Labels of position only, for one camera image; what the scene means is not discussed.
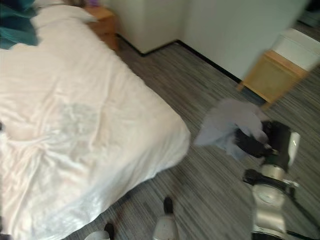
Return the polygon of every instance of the teal blanket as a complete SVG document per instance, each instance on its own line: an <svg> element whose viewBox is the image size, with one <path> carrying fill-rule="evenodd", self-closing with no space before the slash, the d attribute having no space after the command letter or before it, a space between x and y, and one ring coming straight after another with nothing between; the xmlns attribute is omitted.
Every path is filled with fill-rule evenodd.
<svg viewBox="0 0 320 240"><path fill-rule="evenodd" d="M9 49L17 43L36 46L36 30L30 19L36 15L34 0L1 0L0 48Z"/></svg>

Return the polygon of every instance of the wrinkled sheet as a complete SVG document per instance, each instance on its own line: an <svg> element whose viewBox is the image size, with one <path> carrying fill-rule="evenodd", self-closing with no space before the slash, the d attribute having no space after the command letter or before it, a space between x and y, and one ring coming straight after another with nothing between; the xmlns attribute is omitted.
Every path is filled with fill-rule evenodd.
<svg viewBox="0 0 320 240"><path fill-rule="evenodd" d="M1 50L3 233L60 240L186 154L180 116L76 19Z"/></svg>

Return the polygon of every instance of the white wall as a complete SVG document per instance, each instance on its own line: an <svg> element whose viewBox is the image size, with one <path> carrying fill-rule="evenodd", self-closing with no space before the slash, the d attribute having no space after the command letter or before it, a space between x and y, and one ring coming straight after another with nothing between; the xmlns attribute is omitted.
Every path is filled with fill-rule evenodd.
<svg viewBox="0 0 320 240"><path fill-rule="evenodd" d="M243 79L308 0L189 0L181 40Z"/></svg>
<svg viewBox="0 0 320 240"><path fill-rule="evenodd" d="M177 40L185 0L111 0L119 33L141 53Z"/></svg>

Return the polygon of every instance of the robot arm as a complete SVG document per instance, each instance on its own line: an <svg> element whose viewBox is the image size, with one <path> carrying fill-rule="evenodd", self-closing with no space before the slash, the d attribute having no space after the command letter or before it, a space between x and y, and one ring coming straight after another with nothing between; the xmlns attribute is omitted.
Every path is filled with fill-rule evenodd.
<svg viewBox="0 0 320 240"><path fill-rule="evenodd" d="M282 206L288 182L284 177L296 156L300 135L277 121L263 122L268 145L258 143L239 131L236 132L237 145L255 157L265 157L260 172L248 169L243 176L244 182L253 185L252 240L286 240Z"/></svg>

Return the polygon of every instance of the black cable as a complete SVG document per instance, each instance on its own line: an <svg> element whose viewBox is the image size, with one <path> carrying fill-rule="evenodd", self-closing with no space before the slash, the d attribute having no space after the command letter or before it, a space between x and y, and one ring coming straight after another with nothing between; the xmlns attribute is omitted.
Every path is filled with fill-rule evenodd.
<svg viewBox="0 0 320 240"><path fill-rule="evenodd" d="M315 219L314 216L312 216L300 203L297 202L295 193L296 193L296 189L294 187L290 187L289 192L286 192L286 195L292 201L294 206L305 216L305 218L307 218L316 227L318 233L320 233L319 223L317 222L317 220ZM296 233L294 231L287 230L286 232L287 232L287 234L289 234L291 236L294 236L296 238L303 239L303 240L320 240L320 238L316 239L316 238L303 236L303 235Z"/></svg>
<svg viewBox="0 0 320 240"><path fill-rule="evenodd" d="M296 232L294 232L294 231L289 231L289 230L287 230L286 233L287 233L288 235L294 236L295 238L298 238L298 239L303 239L303 240L320 240L320 238L317 238L317 239L316 239L316 238L311 238L311 237L303 236L303 235L301 235L301 234L299 234L299 233L296 233Z"/></svg>

